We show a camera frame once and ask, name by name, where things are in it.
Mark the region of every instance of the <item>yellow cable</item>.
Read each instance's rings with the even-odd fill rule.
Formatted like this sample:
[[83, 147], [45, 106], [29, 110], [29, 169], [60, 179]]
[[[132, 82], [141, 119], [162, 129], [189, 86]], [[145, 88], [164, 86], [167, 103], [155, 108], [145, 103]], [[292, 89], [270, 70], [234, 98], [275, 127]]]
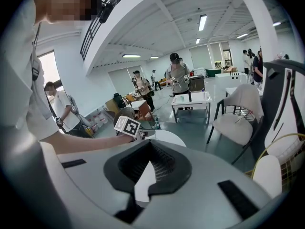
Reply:
[[253, 179], [253, 176], [254, 176], [254, 172], [255, 172], [255, 169], [256, 169], [256, 165], [258, 163], [258, 161], [262, 158], [262, 156], [264, 155], [264, 153], [267, 151], [268, 148], [270, 148], [274, 143], [276, 143], [277, 141], [283, 139], [284, 137], [288, 137], [288, 136], [292, 136], [292, 135], [297, 135], [297, 136], [301, 136], [301, 137], [305, 137], [304, 134], [301, 134], [301, 133], [290, 133], [290, 134], [286, 134], [284, 136], [281, 136], [279, 137], [278, 139], [274, 140], [263, 152], [262, 154], [259, 156], [254, 168], [253, 168], [253, 172], [252, 172], [252, 175], [251, 175], [251, 179]]

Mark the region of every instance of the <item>white desk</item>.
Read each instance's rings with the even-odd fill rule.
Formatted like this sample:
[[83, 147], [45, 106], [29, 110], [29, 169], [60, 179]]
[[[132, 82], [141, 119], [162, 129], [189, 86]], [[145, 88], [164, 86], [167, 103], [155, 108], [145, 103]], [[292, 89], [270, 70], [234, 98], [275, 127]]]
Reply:
[[226, 88], [238, 87], [241, 84], [247, 83], [247, 74], [242, 72], [216, 74], [215, 78], [217, 89], [222, 93], [224, 93]]
[[139, 108], [146, 102], [146, 100], [134, 101], [131, 104], [127, 105], [127, 107], [131, 107], [134, 110], [139, 110]]
[[172, 101], [173, 115], [175, 122], [177, 118], [183, 118], [185, 111], [189, 113], [189, 110], [175, 110], [175, 108], [193, 108], [193, 107], [205, 107], [207, 115], [207, 123], [210, 122], [210, 111], [212, 98], [209, 92], [191, 93], [192, 101], [189, 100], [188, 94], [176, 95]]

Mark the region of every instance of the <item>camera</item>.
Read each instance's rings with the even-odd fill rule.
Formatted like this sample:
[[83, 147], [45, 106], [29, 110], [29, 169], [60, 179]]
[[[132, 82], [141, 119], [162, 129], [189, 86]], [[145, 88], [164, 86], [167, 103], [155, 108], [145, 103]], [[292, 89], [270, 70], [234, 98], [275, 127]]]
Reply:
[[102, 3], [102, 9], [100, 11], [100, 23], [104, 24], [114, 9], [115, 5], [117, 5], [117, 0], [110, 0], [108, 3]]

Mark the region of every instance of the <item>white chair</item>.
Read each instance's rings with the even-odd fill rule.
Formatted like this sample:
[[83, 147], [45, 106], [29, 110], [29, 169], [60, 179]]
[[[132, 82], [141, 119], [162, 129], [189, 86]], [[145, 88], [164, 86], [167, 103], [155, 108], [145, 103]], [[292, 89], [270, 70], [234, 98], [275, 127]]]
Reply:
[[262, 157], [256, 164], [253, 181], [259, 184], [271, 198], [282, 193], [281, 166], [277, 157], [267, 155]]
[[[222, 115], [218, 117], [221, 105]], [[237, 106], [252, 111], [255, 120], [249, 123], [245, 118], [236, 114], [225, 114], [224, 108], [227, 106]], [[215, 119], [211, 129], [207, 144], [210, 142], [214, 128], [230, 140], [243, 145], [241, 154], [232, 162], [234, 164], [250, 146], [251, 141], [257, 135], [264, 119], [264, 112], [258, 90], [250, 84], [242, 84], [230, 96], [221, 100], [217, 104]]]

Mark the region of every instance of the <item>person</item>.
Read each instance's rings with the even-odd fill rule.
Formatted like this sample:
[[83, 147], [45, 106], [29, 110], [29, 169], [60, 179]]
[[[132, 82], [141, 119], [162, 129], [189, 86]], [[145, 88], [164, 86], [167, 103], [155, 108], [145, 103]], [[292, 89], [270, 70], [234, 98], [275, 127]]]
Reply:
[[135, 87], [140, 92], [141, 96], [146, 100], [147, 104], [151, 108], [151, 113], [154, 111], [154, 105], [153, 105], [153, 98], [150, 90], [150, 84], [149, 81], [146, 80], [144, 77], [141, 77], [140, 71], [134, 71], [133, 72], [135, 77]]
[[[33, 26], [41, 21], [91, 20], [101, 6], [101, 0], [23, 1], [0, 41], [0, 76], [6, 80], [0, 81], [1, 96], [6, 96], [1, 126], [31, 132], [38, 141], [51, 144], [57, 154], [99, 150], [134, 140], [128, 135], [88, 139], [60, 133], [43, 89], [44, 72], [35, 52]], [[14, 90], [13, 97], [7, 95], [7, 89]]]
[[159, 85], [159, 89], [160, 90], [162, 90], [163, 88], [161, 88], [161, 85], [160, 85], [160, 83], [158, 82], [158, 81], [156, 81], [155, 80], [155, 72], [156, 72], [156, 70], [153, 70], [152, 71], [152, 87], [153, 87], [153, 85], [154, 85], [154, 88], [155, 88], [155, 90], [157, 91], [157, 85]]
[[60, 123], [67, 134], [90, 138], [90, 135], [86, 133], [82, 127], [80, 119], [75, 115], [76, 110], [73, 109], [66, 93], [64, 91], [57, 91], [53, 82], [47, 82], [44, 91], [47, 95], [54, 97], [54, 111]]
[[189, 86], [184, 82], [184, 76], [190, 74], [190, 70], [177, 53], [170, 55], [171, 65], [166, 71], [166, 81], [172, 83], [173, 96], [187, 94]]
[[257, 86], [258, 89], [261, 89], [261, 83], [263, 81], [263, 52], [262, 48], [258, 51], [258, 57], [255, 62], [253, 62], [254, 67], [254, 85]]
[[247, 50], [243, 50], [243, 62], [244, 62], [244, 72], [249, 74], [250, 61], [247, 55]]

